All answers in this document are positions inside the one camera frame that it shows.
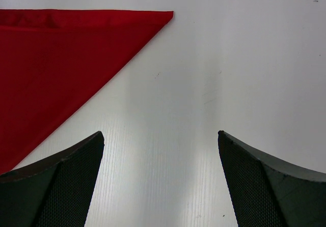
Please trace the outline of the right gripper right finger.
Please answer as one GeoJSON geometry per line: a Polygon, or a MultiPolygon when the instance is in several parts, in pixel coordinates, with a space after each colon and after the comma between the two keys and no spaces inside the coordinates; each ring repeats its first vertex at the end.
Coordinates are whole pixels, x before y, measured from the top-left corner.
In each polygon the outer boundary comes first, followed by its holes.
{"type": "Polygon", "coordinates": [[[219,131],[219,155],[238,226],[325,226],[325,173],[219,131]]]}

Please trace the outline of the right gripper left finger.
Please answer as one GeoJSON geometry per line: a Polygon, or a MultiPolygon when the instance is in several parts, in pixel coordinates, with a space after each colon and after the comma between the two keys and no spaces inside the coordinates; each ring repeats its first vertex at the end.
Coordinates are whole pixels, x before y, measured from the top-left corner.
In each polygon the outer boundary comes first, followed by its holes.
{"type": "Polygon", "coordinates": [[[1,226],[84,226],[104,150],[98,131],[1,174],[1,226]]]}

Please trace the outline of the red cloth napkin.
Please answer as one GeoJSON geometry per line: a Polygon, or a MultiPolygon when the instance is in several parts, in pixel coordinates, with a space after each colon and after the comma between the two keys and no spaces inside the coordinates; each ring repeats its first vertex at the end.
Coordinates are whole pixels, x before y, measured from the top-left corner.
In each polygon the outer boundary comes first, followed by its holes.
{"type": "Polygon", "coordinates": [[[1,10],[1,173],[113,78],[172,11],[1,10]]]}

